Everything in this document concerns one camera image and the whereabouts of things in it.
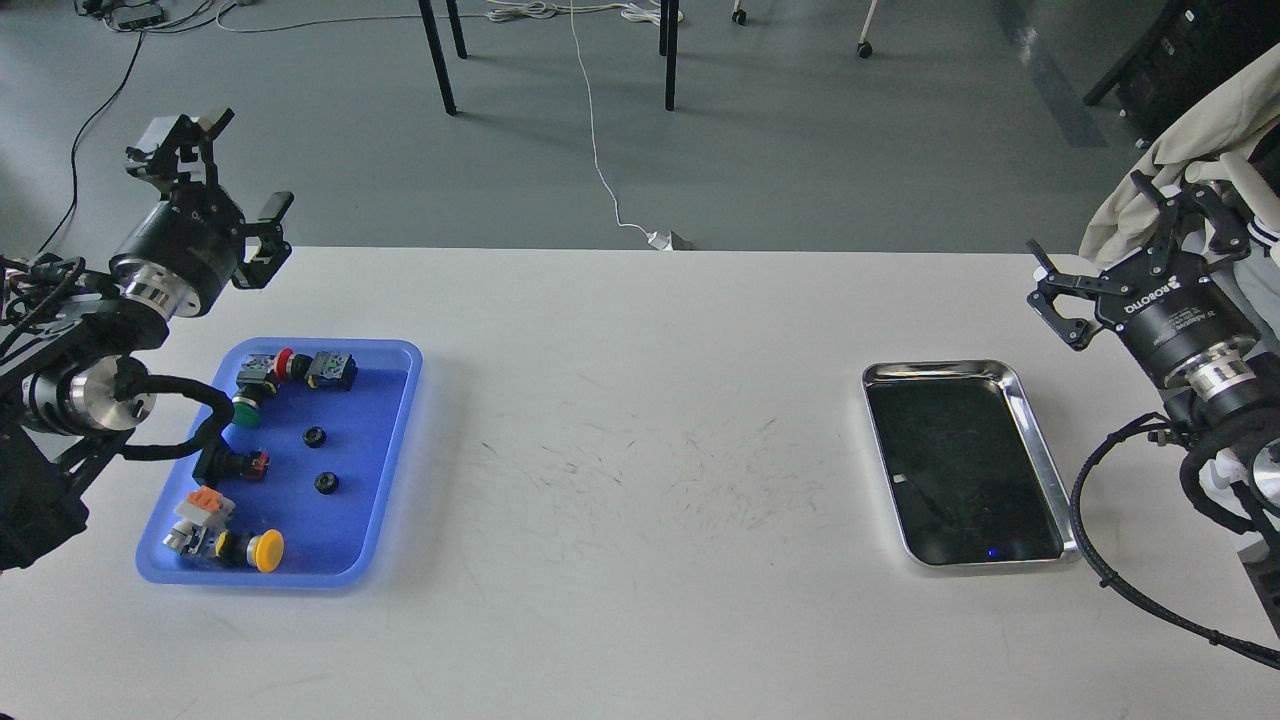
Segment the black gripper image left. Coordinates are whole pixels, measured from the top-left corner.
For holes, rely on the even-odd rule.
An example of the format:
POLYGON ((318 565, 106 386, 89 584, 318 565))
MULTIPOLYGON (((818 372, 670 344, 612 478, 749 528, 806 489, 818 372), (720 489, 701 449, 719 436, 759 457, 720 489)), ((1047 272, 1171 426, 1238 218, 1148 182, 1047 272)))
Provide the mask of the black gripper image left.
POLYGON ((230 278, 238 290, 265 288, 292 255, 283 231, 292 192, 273 193, 244 223, 219 184, 212 142, 233 118, 229 108, 159 117, 125 149, 125 172, 152 184, 160 202, 110 259, 110 273, 128 299, 165 319, 207 314, 230 278), (259 242, 246 260, 244 240, 259 242))

